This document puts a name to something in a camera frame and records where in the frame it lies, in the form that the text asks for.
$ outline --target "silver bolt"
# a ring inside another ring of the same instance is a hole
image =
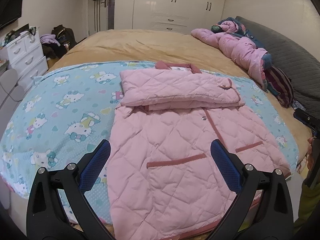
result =
[[[253,166],[252,166],[251,164],[247,164],[247,165],[245,166],[245,168],[246,168],[246,170],[248,170],[248,171],[252,171],[252,170],[253,170]]]
[[[276,174],[282,175],[282,171],[280,169],[276,169]]]
[[[44,167],[42,167],[42,168],[40,168],[39,170],[38,170],[38,173],[39,174],[42,174],[42,173],[44,173],[45,172],[45,168]]]
[[[75,163],[70,163],[70,164],[67,166],[68,170],[70,170],[70,171],[74,170],[75,167],[76,167],[76,164],[75,164]]]

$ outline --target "pink quilted jacket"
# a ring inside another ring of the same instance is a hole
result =
[[[247,70],[248,75],[260,84],[263,90],[267,89],[262,60],[263,55],[268,53],[265,49],[257,49],[255,43],[247,37],[239,38],[228,33],[213,33],[207,29],[195,29],[191,35],[205,44],[220,49],[226,57]]]
[[[120,76],[124,98],[106,164],[118,240],[178,240],[217,225],[235,198],[210,154],[217,138],[243,163],[289,173],[274,136],[230,79],[157,69]]]

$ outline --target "tan bedsheet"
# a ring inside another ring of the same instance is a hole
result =
[[[200,69],[249,78],[245,71],[218,49],[191,35],[147,30],[110,30],[97,33],[69,51],[50,71],[75,64],[116,60],[193,63]],[[281,107],[271,93],[267,93],[267,97],[295,138],[299,147],[299,160],[302,160],[307,152],[310,130],[293,118],[292,108]]]

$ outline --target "quilted headboard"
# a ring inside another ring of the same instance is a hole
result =
[[[320,62],[286,36],[237,16],[272,55],[273,65],[292,80],[294,97],[313,116],[320,118]]]

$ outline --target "hello kitty blanket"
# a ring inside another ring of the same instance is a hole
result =
[[[153,68],[155,62],[105,62],[60,68],[35,79],[0,142],[0,173],[12,190],[28,198],[38,168],[63,169],[109,139],[114,109],[122,99],[120,71]],[[242,98],[275,136],[279,149],[296,167],[298,147],[265,94],[248,78],[228,77]],[[85,196],[103,222],[112,223],[106,170]],[[68,217],[76,222],[61,192]]]

